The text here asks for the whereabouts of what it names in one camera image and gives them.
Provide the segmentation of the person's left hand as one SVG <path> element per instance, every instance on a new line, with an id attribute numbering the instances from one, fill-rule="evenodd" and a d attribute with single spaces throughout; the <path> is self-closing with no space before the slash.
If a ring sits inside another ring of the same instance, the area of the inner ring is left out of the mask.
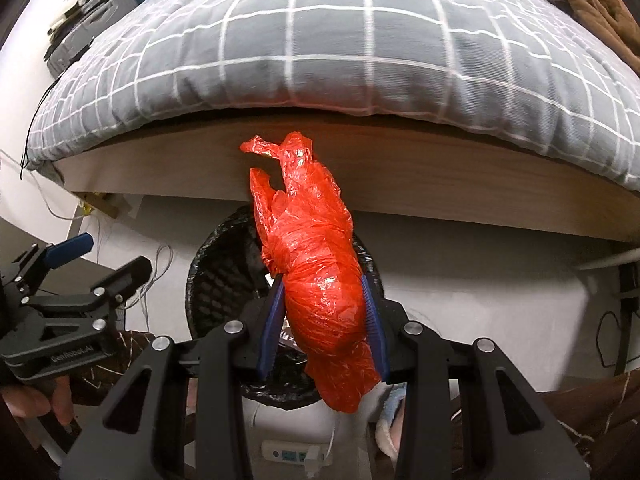
<path id="1" fill-rule="evenodd" d="M 74 419 L 72 390 L 67 376 L 55 379 L 50 396 L 29 386 L 3 386 L 1 395 L 14 418 L 38 418 L 52 412 L 63 426 L 68 426 Z"/>

